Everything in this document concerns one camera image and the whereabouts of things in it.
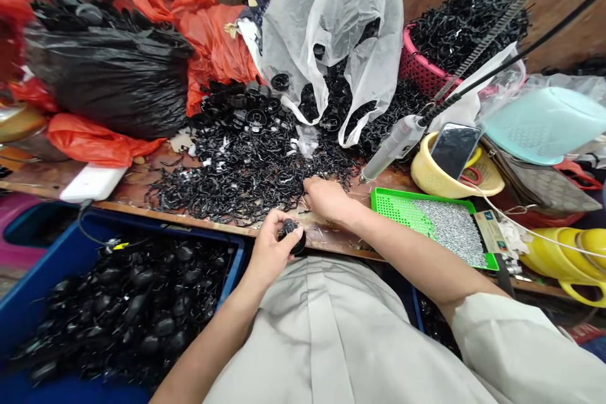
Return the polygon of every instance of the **yellow plastic container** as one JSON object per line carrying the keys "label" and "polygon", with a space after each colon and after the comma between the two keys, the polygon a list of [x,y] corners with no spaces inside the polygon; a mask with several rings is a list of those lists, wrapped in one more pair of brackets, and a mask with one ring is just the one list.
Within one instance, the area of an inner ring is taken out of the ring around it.
{"label": "yellow plastic container", "polygon": [[[410,166],[412,179],[419,188],[432,196],[451,199],[481,196],[475,188],[450,178],[433,160],[430,150],[434,146],[437,134],[437,132],[428,134],[421,141],[421,150],[417,153]],[[486,153],[480,155],[473,167],[482,174],[482,182],[478,187],[486,196],[494,196],[503,190],[505,182],[501,178],[497,167]]]}
{"label": "yellow plastic container", "polygon": [[585,251],[604,256],[603,259],[595,256],[589,258],[606,274],[606,229],[583,230],[577,238],[577,243]]}
{"label": "yellow plastic container", "polygon": [[[546,229],[534,229],[533,231],[548,239],[559,241],[559,234],[567,227],[550,227]],[[530,243],[526,243],[530,254],[520,256],[524,265],[541,275],[555,278],[564,291],[575,300],[588,306],[606,307],[606,283],[595,279],[577,268],[574,263],[564,254],[562,248],[550,241],[534,237]],[[580,252],[568,250],[568,253],[581,254]],[[591,301],[580,295],[573,285],[588,285],[598,287],[602,291],[602,298]]]}
{"label": "yellow plastic container", "polygon": [[[579,241],[580,234],[582,234],[584,230],[580,229],[571,229],[571,228],[563,228],[557,234],[557,240],[560,243],[564,243],[579,249],[585,249],[590,251],[588,248],[583,247]],[[567,257],[572,264],[581,270],[586,275],[591,276],[593,279],[597,279],[598,281],[606,282],[606,270],[602,270],[599,265],[596,264],[596,261],[599,261],[600,258],[596,258],[595,256],[588,256],[587,254],[583,254],[582,252],[575,251],[574,249],[562,248],[562,252]]]}

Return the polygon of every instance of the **black plastic bag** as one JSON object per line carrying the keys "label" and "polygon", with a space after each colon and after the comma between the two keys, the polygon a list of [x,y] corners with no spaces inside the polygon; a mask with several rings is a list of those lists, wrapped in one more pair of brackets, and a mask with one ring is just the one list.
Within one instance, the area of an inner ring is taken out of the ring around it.
{"label": "black plastic bag", "polygon": [[[44,8],[48,15],[52,6]],[[144,30],[126,13],[103,14],[101,27],[48,30],[42,20],[46,27],[26,28],[29,68],[70,112],[134,138],[174,135],[186,121],[193,48],[169,24]]]}

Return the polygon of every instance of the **red bag handle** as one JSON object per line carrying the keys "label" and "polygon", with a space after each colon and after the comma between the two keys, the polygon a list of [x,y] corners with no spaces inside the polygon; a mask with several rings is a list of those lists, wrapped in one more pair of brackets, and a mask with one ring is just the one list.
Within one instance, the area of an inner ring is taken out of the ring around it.
{"label": "red bag handle", "polygon": [[[564,175],[564,177],[569,179],[572,183],[574,183],[575,185],[577,185],[579,188],[581,188],[584,191],[594,191],[594,190],[601,191],[603,189],[602,183],[598,182],[596,179],[587,175],[585,173],[585,171],[583,171],[581,166],[578,165],[574,161],[565,159],[560,164],[556,164],[554,166],[554,168],[559,170]],[[572,172],[574,175],[572,177],[569,177],[568,175],[566,175],[565,173],[562,172],[563,170],[568,170],[568,171]],[[589,183],[590,186],[581,185],[576,179],[585,181],[585,182]]]}

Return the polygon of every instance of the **phone screen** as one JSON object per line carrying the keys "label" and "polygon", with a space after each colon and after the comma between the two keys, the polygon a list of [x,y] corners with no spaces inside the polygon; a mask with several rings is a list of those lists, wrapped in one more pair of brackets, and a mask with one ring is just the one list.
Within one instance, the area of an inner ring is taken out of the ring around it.
{"label": "phone screen", "polygon": [[458,180],[481,135],[478,128],[446,123],[434,143],[431,157],[440,169]]}

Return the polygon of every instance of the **blue plastic crate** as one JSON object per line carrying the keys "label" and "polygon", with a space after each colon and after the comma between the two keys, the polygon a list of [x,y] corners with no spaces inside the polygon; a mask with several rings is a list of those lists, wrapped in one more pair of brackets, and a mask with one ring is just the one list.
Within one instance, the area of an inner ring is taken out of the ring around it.
{"label": "blue plastic crate", "polygon": [[[84,229],[95,238],[107,241],[128,233],[133,228],[159,231],[163,223],[149,218],[125,215],[107,210],[91,210],[83,217]],[[185,228],[163,229],[165,235],[176,237],[202,237],[230,242],[237,246],[232,266],[227,275],[219,307],[233,290],[240,272],[244,241],[240,237],[212,230]],[[45,297],[50,289],[68,275],[88,272],[98,260],[98,245],[87,239],[72,224],[49,248],[47,253],[0,302],[0,369],[7,355],[25,341],[46,314],[46,301],[33,303]],[[80,381],[67,376],[32,389],[26,372],[0,376],[0,401],[3,403],[146,403],[151,398],[147,390],[124,383]]]}

